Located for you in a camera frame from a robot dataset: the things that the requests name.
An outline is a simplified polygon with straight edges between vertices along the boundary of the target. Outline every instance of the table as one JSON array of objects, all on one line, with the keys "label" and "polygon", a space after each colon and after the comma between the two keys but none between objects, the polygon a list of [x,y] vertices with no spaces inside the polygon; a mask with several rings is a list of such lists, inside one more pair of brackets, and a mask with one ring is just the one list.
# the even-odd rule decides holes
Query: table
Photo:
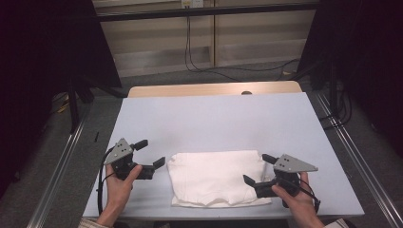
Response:
[{"label": "table", "polygon": [[[285,82],[281,93],[276,93],[280,87],[280,83],[135,87],[129,93],[130,98],[124,99],[109,147],[120,138],[129,143],[147,139],[149,146],[134,154],[135,162],[143,164],[162,156],[169,160],[179,152],[257,149],[274,157],[286,153],[319,168],[310,174],[311,185],[322,200],[319,216],[363,215],[306,94],[297,83]],[[254,95],[230,95],[245,90]],[[121,217],[154,220],[291,217],[278,198],[273,198],[269,205],[243,208],[172,207],[170,184],[166,167],[157,170],[153,180],[135,182],[135,194],[130,196]],[[97,216],[95,186],[84,217]]]}]

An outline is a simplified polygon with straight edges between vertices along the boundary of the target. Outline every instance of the person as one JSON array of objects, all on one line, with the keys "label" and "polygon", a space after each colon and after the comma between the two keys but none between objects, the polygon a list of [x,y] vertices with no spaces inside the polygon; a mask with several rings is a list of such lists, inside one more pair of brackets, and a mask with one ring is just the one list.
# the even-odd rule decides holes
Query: person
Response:
[{"label": "person", "polygon": [[[125,209],[125,205],[130,196],[133,181],[139,176],[142,171],[142,167],[137,165],[134,167],[128,177],[125,180],[119,180],[116,175],[113,174],[113,168],[111,165],[106,166],[106,175],[111,175],[106,179],[107,185],[107,203],[103,213],[97,220],[89,220],[82,218],[79,228],[106,228],[113,227],[118,216]],[[300,179],[302,180],[300,186],[307,191],[310,191],[308,184],[308,174],[306,172],[300,173]],[[275,192],[280,198],[282,198],[290,208],[290,211],[300,228],[323,228],[325,225],[317,217],[317,212],[312,202],[312,198],[303,192],[299,192],[295,197],[290,196],[282,187],[278,185],[272,186],[273,192]],[[329,225],[326,228],[348,228],[349,225],[345,220],[339,219]]]}]

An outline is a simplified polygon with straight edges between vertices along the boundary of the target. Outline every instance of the folded towel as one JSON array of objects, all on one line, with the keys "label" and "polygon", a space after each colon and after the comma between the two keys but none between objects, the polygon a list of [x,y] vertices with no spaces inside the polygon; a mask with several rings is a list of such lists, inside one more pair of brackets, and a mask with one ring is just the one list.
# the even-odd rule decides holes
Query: folded towel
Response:
[{"label": "folded towel", "polygon": [[262,205],[243,175],[261,180],[265,162],[258,151],[179,153],[167,163],[173,206],[240,207]]}]

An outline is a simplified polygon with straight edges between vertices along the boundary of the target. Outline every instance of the wall outlet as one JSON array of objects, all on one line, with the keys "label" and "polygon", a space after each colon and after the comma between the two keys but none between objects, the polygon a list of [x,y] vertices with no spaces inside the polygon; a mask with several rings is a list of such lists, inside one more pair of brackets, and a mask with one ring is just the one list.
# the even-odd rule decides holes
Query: wall outlet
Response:
[{"label": "wall outlet", "polygon": [[192,8],[192,0],[182,0],[182,9]]},{"label": "wall outlet", "polygon": [[203,8],[204,1],[203,0],[192,0],[192,8]]}]

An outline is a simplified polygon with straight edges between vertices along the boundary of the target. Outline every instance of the sleeve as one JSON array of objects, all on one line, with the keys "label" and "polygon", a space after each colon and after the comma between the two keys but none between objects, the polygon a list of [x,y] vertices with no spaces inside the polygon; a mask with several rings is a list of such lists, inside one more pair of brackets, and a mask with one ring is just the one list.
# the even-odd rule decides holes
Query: sleeve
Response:
[{"label": "sleeve", "polygon": [[78,225],[78,228],[108,228],[106,226],[97,224],[95,221],[81,218],[80,224]]},{"label": "sleeve", "polygon": [[346,222],[343,219],[338,219],[329,225],[325,226],[325,228],[349,228]]}]

